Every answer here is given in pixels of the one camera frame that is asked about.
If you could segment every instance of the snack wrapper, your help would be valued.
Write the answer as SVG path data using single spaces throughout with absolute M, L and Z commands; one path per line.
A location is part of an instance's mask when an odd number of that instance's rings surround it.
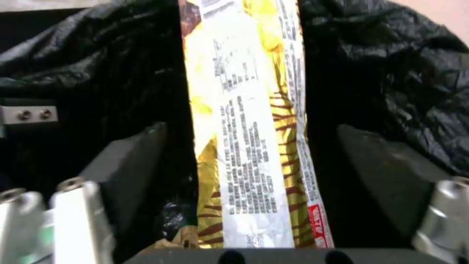
M 179 0 L 201 248 L 332 248 L 294 0 Z

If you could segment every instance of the bolt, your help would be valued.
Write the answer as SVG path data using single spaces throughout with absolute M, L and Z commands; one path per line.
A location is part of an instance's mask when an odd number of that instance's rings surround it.
M 19 111 L 16 117 L 22 121 L 26 121 L 31 118 L 31 112 L 28 110 Z
M 49 119 L 52 115 L 52 112 L 49 109 L 44 109 L 40 112 L 39 116 L 41 119 Z

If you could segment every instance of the black plastic bag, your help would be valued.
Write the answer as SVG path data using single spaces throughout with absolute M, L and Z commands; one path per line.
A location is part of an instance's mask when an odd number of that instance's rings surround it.
M 456 36 L 382 0 L 305 0 L 300 15 L 310 131 L 377 131 L 469 176 L 469 54 Z
M 0 55 L 0 98 L 55 100 L 61 126 L 40 136 L 31 131 L 0 139 L 4 188 L 40 191 L 47 202 L 58 183 L 78 176 L 111 141 L 166 123 L 147 197 L 153 205 L 139 209 L 145 236 L 130 234 L 126 247 L 115 252 L 117 263 L 156 240 L 172 240 L 168 236 L 177 230 L 163 229 L 160 213 L 168 202 L 197 206 L 178 14 L 172 1 L 110 3 L 81 11 Z M 197 222 L 191 218 L 189 224 Z
M 408 142 L 469 176 L 464 44 L 446 28 L 382 0 L 300 0 L 299 8 L 311 149 L 328 210 L 327 192 L 337 182 L 327 182 L 321 163 L 334 162 L 325 153 L 341 123 Z M 155 176 L 155 208 L 196 203 L 180 35 L 176 1 L 128 0 L 82 11 L 0 55 L 0 98 L 54 99 L 61 124 L 44 138 L 0 140 L 1 174 L 50 192 L 110 141 L 164 121 L 168 144 Z M 161 230 L 155 225 L 149 232 L 154 241 Z

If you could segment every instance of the red logo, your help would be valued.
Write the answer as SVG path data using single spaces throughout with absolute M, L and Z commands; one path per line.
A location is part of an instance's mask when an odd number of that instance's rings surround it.
M 324 234 L 324 222 L 318 204 L 308 207 L 308 216 L 311 223 L 311 229 L 314 233 L 316 246 L 318 248 L 327 248 L 327 242 Z

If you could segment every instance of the white label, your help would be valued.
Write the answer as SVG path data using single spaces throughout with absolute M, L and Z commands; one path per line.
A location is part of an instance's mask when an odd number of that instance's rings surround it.
M 219 81 L 218 170 L 223 241 L 228 248 L 294 246 L 257 27 L 241 9 L 224 19 L 223 1 L 205 23 L 213 32 L 213 68 Z

